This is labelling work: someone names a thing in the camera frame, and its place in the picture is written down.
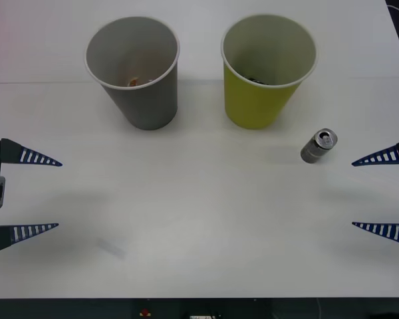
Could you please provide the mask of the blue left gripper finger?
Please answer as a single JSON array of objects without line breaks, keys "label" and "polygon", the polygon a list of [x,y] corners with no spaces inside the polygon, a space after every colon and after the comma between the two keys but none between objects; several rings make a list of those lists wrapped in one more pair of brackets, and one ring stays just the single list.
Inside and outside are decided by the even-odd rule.
[{"label": "blue left gripper finger", "polygon": [[0,226],[0,251],[58,226],[58,223]]},{"label": "blue left gripper finger", "polygon": [[63,164],[50,156],[26,148],[10,139],[0,139],[0,159],[3,163],[48,165],[62,167]]}]

